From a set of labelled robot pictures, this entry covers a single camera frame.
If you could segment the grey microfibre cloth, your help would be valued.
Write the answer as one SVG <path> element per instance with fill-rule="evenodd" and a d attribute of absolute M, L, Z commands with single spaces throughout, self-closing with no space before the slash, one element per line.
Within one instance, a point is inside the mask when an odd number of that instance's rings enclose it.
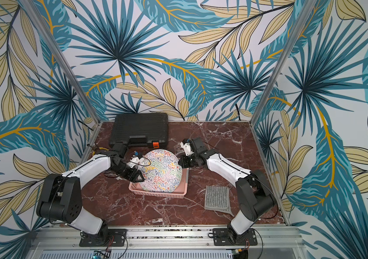
<path fill-rule="evenodd" d="M 234 216 L 230 205 L 230 188 L 224 186 L 207 186 L 205 190 L 206 210 L 222 212 Z"/>

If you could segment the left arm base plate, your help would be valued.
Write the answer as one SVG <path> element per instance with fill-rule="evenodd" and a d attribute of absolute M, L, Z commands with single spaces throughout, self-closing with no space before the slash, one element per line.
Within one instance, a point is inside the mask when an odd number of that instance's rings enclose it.
<path fill-rule="evenodd" d="M 104 229 L 92 235 L 81 232 L 80 247 L 123 247 L 127 229 Z"/>

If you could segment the colourful squiggle pattern plate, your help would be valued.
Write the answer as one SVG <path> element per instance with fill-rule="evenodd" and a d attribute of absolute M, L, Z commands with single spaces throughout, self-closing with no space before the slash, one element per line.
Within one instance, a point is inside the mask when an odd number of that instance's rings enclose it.
<path fill-rule="evenodd" d="M 143 157 L 145 165 L 139 166 L 145 177 L 145 181 L 140 183 L 142 189 L 146 192 L 174 192 L 182 179 L 182 167 L 177 156 L 168 150 L 158 149 Z"/>

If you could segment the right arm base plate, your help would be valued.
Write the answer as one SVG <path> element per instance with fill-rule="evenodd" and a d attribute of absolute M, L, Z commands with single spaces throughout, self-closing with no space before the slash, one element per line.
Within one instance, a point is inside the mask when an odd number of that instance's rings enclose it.
<path fill-rule="evenodd" d="M 255 230 L 248 229 L 239 235 L 229 228 L 214 228 L 208 237 L 213 239 L 214 246 L 257 246 Z"/>

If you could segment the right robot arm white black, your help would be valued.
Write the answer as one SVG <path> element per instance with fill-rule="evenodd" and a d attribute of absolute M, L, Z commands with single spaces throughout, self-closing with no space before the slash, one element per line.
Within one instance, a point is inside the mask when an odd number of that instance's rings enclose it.
<path fill-rule="evenodd" d="M 224 237 L 235 245 L 247 238 L 251 226 L 261 216 L 278 205 L 264 172 L 236 165 L 218 150 L 208 149 L 201 138 L 184 139 L 180 146 L 184 150 L 179 159 L 182 168 L 205 167 L 228 180 L 237 190 L 240 210 L 228 225 L 227 235 L 214 234 L 214 237 Z"/>

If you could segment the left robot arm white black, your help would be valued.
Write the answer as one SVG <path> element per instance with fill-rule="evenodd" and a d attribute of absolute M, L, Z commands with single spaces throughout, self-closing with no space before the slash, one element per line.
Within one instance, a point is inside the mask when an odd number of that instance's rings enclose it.
<path fill-rule="evenodd" d="M 95 151 L 86 162 L 60 175 L 45 178 L 39 196 L 36 213 L 49 223 L 64 223 L 77 229 L 82 238 L 91 238 L 104 245 L 111 239 L 107 223 L 85 209 L 82 205 L 82 188 L 100 173 L 111 170 L 129 182 L 143 182 L 140 167 L 151 163 L 135 152 L 130 160 L 125 160 L 128 147 L 115 144 L 113 150 Z"/>

